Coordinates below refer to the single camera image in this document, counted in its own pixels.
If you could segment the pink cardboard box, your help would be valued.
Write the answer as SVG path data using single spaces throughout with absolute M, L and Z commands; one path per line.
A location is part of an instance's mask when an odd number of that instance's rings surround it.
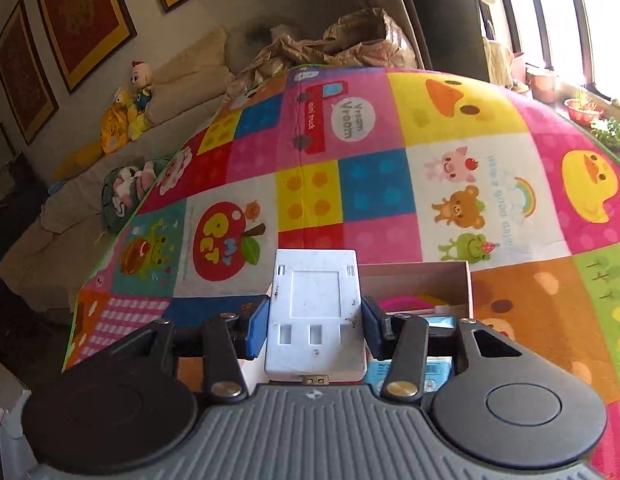
M 353 250 L 293 250 L 276 253 L 269 321 L 276 325 L 361 323 L 361 300 L 417 296 L 434 307 L 415 311 L 473 316 L 470 269 L 465 262 L 357 263 Z

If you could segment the blue white tissue pack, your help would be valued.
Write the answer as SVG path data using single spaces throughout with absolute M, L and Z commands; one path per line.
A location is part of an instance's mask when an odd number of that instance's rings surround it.
M 369 385 L 376 396 L 382 392 L 383 384 L 389 374 L 392 357 L 400 339 L 403 324 L 416 314 L 399 312 L 386 315 L 380 321 L 372 314 L 363 318 L 363 335 L 368 347 L 368 364 L 363 381 Z M 437 335 L 449 336 L 456 327 L 456 321 L 449 315 L 421 315 L 428 324 L 428 346 L 424 361 L 423 392 L 434 393 L 439 390 L 452 374 L 452 355 L 442 353 L 435 341 Z

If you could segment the beige sofa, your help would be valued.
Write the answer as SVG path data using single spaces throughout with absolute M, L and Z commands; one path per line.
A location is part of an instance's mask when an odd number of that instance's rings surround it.
M 75 307 L 76 295 L 114 237 L 102 216 L 102 187 L 114 169 L 173 155 L 220 108 L 220 96 L 144 133 L 64 184 L 0 261 L 0 279 L 36 312 Z

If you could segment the beige sofa cushion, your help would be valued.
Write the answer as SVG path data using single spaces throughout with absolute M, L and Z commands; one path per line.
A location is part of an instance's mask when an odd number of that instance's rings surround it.
M 225 62 L 227 39 L 218 26 L 153 71 L 152 98 L 145 107 L 153 127 L 224 95 L 234 77 Z

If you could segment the crumpled brown paper bag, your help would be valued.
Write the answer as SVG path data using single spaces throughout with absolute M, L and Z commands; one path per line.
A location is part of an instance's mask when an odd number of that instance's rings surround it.
M 284 32 L 264 47 L 225 91 L 232 100 L 301 65 L 421 68 L 421 53 L 383 9 L 359 10 L 339 18 L 317 40 Z

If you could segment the pink white plush toy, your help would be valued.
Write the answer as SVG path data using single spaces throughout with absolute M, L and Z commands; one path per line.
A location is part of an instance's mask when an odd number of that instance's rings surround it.
M 167 164 L 166 158 L 149 159 L 139 165 L 115 168 L 106 176 L 102 215 L 109 232 L 119 233 L 124 228 Z

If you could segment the cartoon boy doll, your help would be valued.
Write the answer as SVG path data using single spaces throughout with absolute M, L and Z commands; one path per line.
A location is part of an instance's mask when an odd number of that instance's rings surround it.
M 152 99 L 153 71 L 147 63 L 132 62 L 131 83 L 135 92 L 134 105 L 142 112 Z

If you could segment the red gold framed picture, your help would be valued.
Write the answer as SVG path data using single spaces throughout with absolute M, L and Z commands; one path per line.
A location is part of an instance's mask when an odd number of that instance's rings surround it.
M 37 0 L 68 92 L 136 36 L 124 0 Z

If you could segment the pink plastic toy basket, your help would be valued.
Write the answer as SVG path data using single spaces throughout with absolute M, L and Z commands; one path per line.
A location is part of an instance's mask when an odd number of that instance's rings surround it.
M 432 310 L 434 306 L 417 296 L 399 296 L 382 300 L 380 307 L 386 312 L 406 312 Z

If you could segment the white plastic power adapter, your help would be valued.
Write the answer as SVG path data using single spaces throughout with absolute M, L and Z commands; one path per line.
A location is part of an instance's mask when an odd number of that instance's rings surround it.
M 278 382 L 363 378 L 366 350 L 354 250 L 276 252 L 264 369 Z

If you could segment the colourful cartoon play mat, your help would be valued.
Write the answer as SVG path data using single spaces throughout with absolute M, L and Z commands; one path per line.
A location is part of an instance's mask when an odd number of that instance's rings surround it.
M 482 322 L 602 396 L 593 463 L 620 479 L 620 161 L 552 108 L 419 70 L 270 79 L 171 156 L 80 289 L 67 364 L 262 294 L 278 249 L 467 263 Z

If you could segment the pink flower pot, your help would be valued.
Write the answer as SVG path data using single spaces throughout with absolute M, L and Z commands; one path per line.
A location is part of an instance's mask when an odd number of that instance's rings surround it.
M 569 118 L 583 128 L 600 119 L 603 111 L 590 98 L 571 98 L 564 101 Z

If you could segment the yellow plush toy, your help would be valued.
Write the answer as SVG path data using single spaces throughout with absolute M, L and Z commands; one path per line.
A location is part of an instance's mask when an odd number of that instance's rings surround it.
M 144 110 L 136 106 L 130 92 L 119 88 L 112 105 L 105 110 L 100 122 L 100 136 L 68 155 L 58 166 L 53 177 L 67 181 L 82 174 L 103 157 L 114 154 L 128 143 L 136 141 L 150 130 Z

